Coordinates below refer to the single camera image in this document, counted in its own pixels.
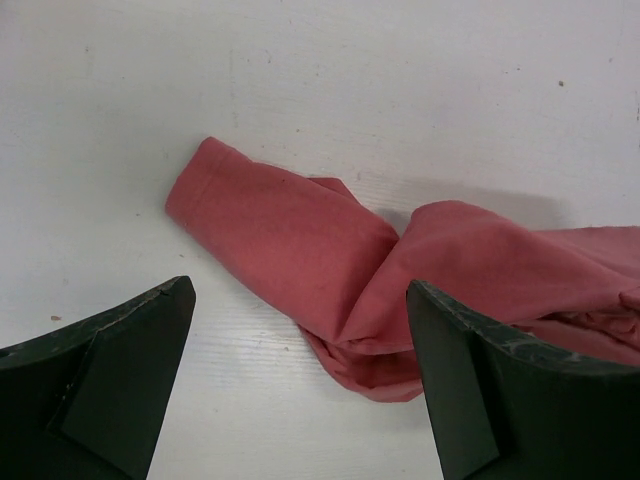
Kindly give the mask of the pink t shirt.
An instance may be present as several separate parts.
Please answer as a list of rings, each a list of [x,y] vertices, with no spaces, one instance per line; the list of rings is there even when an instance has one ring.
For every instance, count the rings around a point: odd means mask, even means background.
[[[403,233],[336,178],[303,177],[205,139],[167,214],[291,318],[326,372],[376,402],[421,394],[406,291],[428,282],[553,345],[639,361],[639,231],[534,231],[461,201],[415,210]]]

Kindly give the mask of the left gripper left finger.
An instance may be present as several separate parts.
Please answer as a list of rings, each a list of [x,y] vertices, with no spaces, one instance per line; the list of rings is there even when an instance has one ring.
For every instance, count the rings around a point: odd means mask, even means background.
[[[146,478],[195,302],[179,276],[2,348],[2,478]]]

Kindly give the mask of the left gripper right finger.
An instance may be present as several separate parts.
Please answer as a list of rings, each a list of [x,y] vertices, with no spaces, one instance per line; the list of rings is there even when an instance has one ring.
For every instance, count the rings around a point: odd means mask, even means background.
[[[411,337],[447,479],[635,479],[639,371],[571,352],[412,282]]]

